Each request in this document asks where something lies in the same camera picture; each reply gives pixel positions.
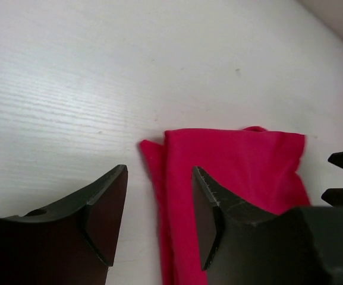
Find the folded cloth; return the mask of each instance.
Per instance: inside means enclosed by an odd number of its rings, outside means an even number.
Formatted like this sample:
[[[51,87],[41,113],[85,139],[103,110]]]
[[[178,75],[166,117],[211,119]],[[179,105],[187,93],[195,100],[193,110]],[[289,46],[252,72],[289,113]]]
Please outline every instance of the folded cloth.
[[[296,174],[304,136],[261,127],[239,131],[178,129],[165,144],[148,140],[141,152],[152,176],[159,214],[163,285],[206,285],[200,268],[191,176],[201,166],[221,185],[274,214],[309,205]]]

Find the white tabletop surface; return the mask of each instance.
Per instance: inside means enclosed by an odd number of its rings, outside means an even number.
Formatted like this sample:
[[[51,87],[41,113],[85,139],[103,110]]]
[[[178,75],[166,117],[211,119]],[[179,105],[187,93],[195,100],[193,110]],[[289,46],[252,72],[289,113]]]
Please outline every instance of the white tabletop surface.
[[[0,0],[0,216],[129,168],[108,283],[161,283],[137,143],[166,129],[307,135],[311,200],[343,186],[343,43],[293,0]]]

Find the red object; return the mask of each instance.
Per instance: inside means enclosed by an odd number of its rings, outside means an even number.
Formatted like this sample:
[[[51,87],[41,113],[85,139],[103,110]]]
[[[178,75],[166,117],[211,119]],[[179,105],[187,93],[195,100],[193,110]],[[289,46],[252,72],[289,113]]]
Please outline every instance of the red object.
[[[275,214],[310,205],[296,170],[304,136],[269,132],[179,129],[165,132],[165,145],[140,143],[159,206],[164,285],[206,285],[201,271],[191,176],[201,166],[220,184]]]

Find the black object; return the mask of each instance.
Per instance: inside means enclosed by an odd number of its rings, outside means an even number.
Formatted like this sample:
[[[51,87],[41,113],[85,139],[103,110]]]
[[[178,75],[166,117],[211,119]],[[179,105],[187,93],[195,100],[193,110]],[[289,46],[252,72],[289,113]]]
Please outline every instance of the black object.
[[[0,218],[0,284],[101,285],[113,265],[127,168],[24,217]]]
[[[343,153],[330,162],[343,168]],[[343,284],[343,189],[336,207],[297,207],[275,216],[193,169],[202,269],[210,285]]]

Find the pink fabric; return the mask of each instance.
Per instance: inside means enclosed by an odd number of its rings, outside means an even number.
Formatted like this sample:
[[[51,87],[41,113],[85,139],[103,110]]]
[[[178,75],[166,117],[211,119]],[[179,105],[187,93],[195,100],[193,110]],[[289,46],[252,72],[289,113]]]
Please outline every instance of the pink fabric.
[[[191,190],[193,166],[248,202],[275,214],[310,205],[296,174],[304,136],[260,127],[239,131],[178,129],[165,145],[140,143],[159,209],[163,285],[207,285],[200,269]]]

